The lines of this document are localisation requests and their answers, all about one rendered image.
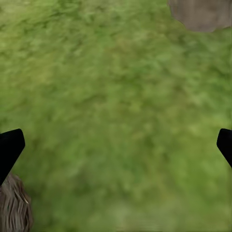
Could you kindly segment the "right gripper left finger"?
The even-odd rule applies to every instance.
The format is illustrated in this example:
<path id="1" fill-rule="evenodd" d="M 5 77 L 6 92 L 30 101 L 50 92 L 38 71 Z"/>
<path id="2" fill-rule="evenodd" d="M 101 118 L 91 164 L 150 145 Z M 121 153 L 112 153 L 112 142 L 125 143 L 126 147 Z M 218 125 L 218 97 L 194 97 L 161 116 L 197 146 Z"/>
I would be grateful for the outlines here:
<path id="1" fill-rule="evenodd" d="M 0 187 L 25 148 L 21 129 L 0 134 Z"/>

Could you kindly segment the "wicker basket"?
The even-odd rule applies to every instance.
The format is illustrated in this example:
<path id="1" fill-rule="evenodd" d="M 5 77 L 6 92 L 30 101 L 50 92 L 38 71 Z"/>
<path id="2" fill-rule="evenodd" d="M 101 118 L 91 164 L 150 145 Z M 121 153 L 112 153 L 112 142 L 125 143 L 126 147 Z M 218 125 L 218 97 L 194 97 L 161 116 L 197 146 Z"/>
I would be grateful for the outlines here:
<path id="1" fill-rule="evenodd" d="M 0 187 L 0 232 L 29 232 L 31 213 L 31 197 L 23 181 L 8 174 Z"/>

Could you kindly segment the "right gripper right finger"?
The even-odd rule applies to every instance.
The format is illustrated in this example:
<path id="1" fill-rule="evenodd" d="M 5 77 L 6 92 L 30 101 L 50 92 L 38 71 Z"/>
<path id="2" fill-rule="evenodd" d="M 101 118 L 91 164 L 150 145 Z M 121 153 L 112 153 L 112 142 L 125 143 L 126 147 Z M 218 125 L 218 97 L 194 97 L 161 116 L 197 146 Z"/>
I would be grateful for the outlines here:
<path id="1" fill-rule="evenodd" d="M 217 139 L 217 146 L 229 165 L 232 166 L 232 130 L 222 128 Z"/>

